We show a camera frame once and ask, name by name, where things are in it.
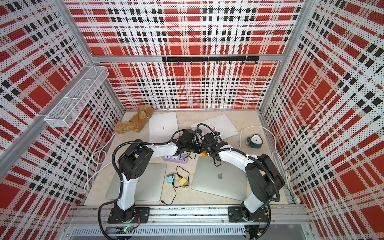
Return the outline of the teal charger adapter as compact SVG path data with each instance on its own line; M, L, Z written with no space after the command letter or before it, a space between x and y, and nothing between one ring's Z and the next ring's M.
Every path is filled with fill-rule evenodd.
M174 174L167 175L167 182L168 182L168 184L173 184L175 182Z

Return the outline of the yellow charger adapter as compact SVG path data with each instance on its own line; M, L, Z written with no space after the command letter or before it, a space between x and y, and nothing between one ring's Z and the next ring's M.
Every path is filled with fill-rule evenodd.
M181 178L179 180L179 184L180 186L184 187L184 186L188 186L189 185L189 181L186 179L186 178Z

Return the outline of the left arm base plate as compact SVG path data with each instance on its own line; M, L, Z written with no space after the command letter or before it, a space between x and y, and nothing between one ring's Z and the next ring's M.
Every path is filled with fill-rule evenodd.
M128 210L121 210L118 206L112 208L108 224L146 224L149 219L151 208L149 207L134 207Z

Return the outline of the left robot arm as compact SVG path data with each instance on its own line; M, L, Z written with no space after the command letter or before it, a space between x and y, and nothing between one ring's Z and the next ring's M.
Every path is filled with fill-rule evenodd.
M115 200L103 203L100 208L113 204L121 211L135 205L135 192L139 177L145 172L153 158L178 156L184 152L202 153L205 148L199 142L201 130L178 130L171 139L163 143L148 143L135 140L118 145L112 153L112 165L118 177L120 190Z

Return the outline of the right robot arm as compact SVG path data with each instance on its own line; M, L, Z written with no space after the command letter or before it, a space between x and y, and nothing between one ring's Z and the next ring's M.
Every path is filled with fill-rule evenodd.
M251 188L250 195L242 202L246 213L253 214L270 202L281 200L280 189L285 181L268 155L252 156L233 148L206 124L198 124L196 132L215 163L226 162L245 172Z

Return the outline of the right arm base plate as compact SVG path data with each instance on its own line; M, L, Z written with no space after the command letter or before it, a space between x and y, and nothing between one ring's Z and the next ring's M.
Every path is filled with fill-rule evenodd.
M269 221L269 209L267 207L249 213L245 207L228 207L228 218L230 223L259 223Z

